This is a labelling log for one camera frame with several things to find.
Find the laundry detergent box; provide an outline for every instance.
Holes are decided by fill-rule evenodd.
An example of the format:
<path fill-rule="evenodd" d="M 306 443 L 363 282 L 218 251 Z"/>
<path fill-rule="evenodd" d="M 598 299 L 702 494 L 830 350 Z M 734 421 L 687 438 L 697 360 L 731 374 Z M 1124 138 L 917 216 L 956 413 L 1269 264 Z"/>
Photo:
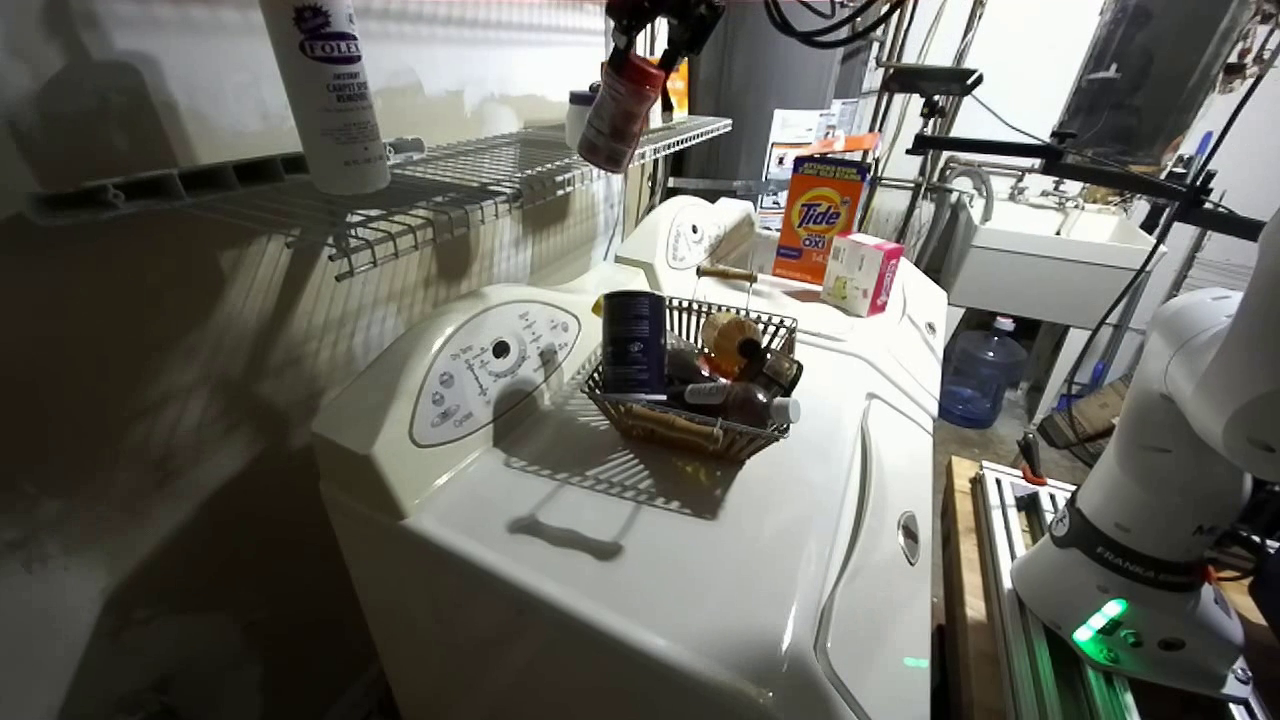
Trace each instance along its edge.
<path fill-rule="evenodd" d="M 866 174 L 861 159 L 795 159 L 771 276 L 824 282 L 830 241 L 857 228 Z"/>
<path fill-rule="evenodd" d="M 902 248 L 880 234 L 836 234 L 824 276 L 824 299 L 849 315 L 880 315 L 893 294 Z"/>

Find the wicker basket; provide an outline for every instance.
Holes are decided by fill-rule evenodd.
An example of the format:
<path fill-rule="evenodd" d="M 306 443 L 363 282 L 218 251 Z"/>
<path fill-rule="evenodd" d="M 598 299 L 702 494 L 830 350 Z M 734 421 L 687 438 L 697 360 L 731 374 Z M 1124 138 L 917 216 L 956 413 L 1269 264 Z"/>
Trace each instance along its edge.
<path fill-rule="evenodd" d="M 729 312 L 729 315 L 745 315 L 754 322 L 765 350 L 795 350 L 795 315 L 682 299 L 682 294 L 667 294 L 662 308 L 667 308 L 667 315 L 662 315 L 667 347 L 700 347 L 702 322 L 710 315 Z M 734 462 L 745 462 L 761 449 L 787 437 L 787 423 L 750 426 L 750 423 L 731 423 L 721 415 L 700 415 L 700 413 L 682 413 L 682 406 L 667 406 L 667 404 L 606 395 L 598 360 L 587 370 L 584 391 L 613 421 L 613 426 L 625 437 L 679 443 L 687 452 L 721 455 L 721 460 L 734 460 Z"/>

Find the wall shelf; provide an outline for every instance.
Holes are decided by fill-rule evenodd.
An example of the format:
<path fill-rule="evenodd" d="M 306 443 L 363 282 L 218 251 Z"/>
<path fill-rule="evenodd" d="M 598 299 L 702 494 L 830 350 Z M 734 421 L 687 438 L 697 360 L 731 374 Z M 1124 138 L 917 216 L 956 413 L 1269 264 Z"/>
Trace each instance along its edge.
<path fill-rule="evenodd" d="M 702 138 L 731 131 L 731 121 L 687 116 L 647 126 L 630 165 L 654 165 Z M 271 207 L 280 225 L 325 225 L 337 281 L 398 259 L 429 241 L 467 231 L 471 225 L 544 205 L 602 180 L 598 169 L 577 159 L 564 126 L 523 126 L 506 136 L 419 145 L 392 138 L 392 182 L 359 199 L 326 199 L 313 192 L 299 152 L 256 157 L 233 165 L 170 169 L 147 174 L 117 174 L 75 192 L 33 194 L 37 225 L 110 219 L 155 207 L 188 207 L 202 199 L 249 199 L 285 186 Z"/>

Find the white washing machine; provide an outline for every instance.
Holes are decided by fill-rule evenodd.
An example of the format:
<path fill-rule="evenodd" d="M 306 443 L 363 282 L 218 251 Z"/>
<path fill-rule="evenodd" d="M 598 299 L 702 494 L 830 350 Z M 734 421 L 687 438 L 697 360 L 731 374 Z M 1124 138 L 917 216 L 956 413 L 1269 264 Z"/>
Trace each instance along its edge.
<path fill-rule="evenodd" d="M 325 404 L 325 499 L 405 716 L 928 716 L 949 299 L 917 269 L 874 319 L 697 281 L 741 228 L 667 199 L 613 269 L 440 308 Z M 795 315 L 799 423 L 741 466 L 619 438 L 577 383 L 602 286 Z"/>

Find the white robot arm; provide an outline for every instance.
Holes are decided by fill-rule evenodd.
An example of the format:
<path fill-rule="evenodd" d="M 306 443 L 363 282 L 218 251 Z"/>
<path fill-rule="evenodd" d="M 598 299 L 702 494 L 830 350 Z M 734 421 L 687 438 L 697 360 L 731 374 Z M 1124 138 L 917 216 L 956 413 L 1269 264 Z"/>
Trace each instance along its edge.
<path fill-rule="evenodd" d="M 1161 308 L 1106 452 L 1013 588 L 1113 671 L 1223 691 L 1243 631 L 1204 552 L 1239 521 L 1250 474 L 1280 480 L 1280 213 L 1243 294 Z"/>

